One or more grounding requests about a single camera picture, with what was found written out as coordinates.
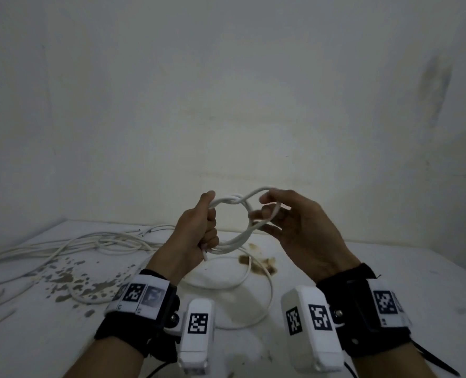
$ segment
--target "table surface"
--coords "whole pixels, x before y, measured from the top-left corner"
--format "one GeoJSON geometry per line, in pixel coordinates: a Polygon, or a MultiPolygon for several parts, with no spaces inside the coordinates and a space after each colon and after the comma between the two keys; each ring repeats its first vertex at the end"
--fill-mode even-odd
{"type": "MultiPolygon", "coordinates": [[[[129,231],[144,226],[101,222],[66,221],[27,243],[72,238],[96,231],[129,231]]],[[[164,240],[169,231],[151,233],[150,240],[164,240]]],[[[221,239],[234,233],[220,232],[221,239]]],[[[289,363],[280,297],[295,285],[312,285],[287,258],[279,243],[268,235],[253,234],[246,246],[262,259],[274,258],[274,304],[260,324],[244,330],[217,330],[211,376],[292,377],[299,376],[289,363]]],[[[413,322],[412,337],[425,349],[466,377],[466,271],[429,249],[349,243],[362,261],[385,277],[395,290],[413,322]]],[[[187,278],[207,284],[221,284],[240,278],[245,272],[238,256],[202,263],[187,278]]],[[[0,323],[0,377],[61,377],[91,342],[103,319],[107,304],[85,305],[66,292],[66,283],[77,289],[91,289],[99,297],[112,294],[123,279],[148,255],[137,252],[109,256],[95,251],[60,257],[48,264],[37,283],[16,299],[0,306],[0,313],[14,307],[16,313],[0,323]]],[[[15,275],[42,260],[11,261],[0,265],[0,279],[15,275]]],[[[16,290],[28,278],[5,284],[16,290]]],[[[268,303],[266,277],[252,273],[238,288],[212,292],[179,285],[181,308],[190,299],[204,296],[216,301],[216,321],[239,323],[252,318],[268,303]]],[[[141,377],[159,361],[147,358],[141,377]]],[[[440,377],[452,376],[431,366],[440,377]]],[[[176,365],[167,366],[160,377],[184,376],[176,365]]],[[[346,370],[329,374],[350,377],[346,370]]]]}

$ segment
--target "qr-like marker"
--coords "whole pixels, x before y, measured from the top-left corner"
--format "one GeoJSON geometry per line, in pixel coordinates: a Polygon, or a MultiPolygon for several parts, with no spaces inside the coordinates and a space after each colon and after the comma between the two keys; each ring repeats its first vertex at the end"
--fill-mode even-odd
{"type": "Polygon", "coordinates": [[[315,330],[332,330],[331,321],[324,305],[308,305],[315,330]]]}
{"type": "Polygon", "coordinates": [[[299,319],[299,312],[297,311],[297,306],[294,306],[292,309],[286,311],[285,316],[287,318],[287,324],[289,325],[289,335],[293,336],[294,334],[303,331],[301,320],[299,319]]]}
{"type": "Polygon", "coordinates": [[[189,334],[206,334],[208,324],[208,313],[191,313],[189,320],[189,327],[187,332],[189,334]]]}
{"type": "Polygon", "coordinates": [[[126,290],[123,301],[138,302],[144,288],[145,284],[130,284],[126,290]]]}
{"type": "Polygon", "coordinates": [[[397,314],[396,304],[392,298],[392,293],[388,290],[374,290],[378,311],[380,314],[397,314]]]}

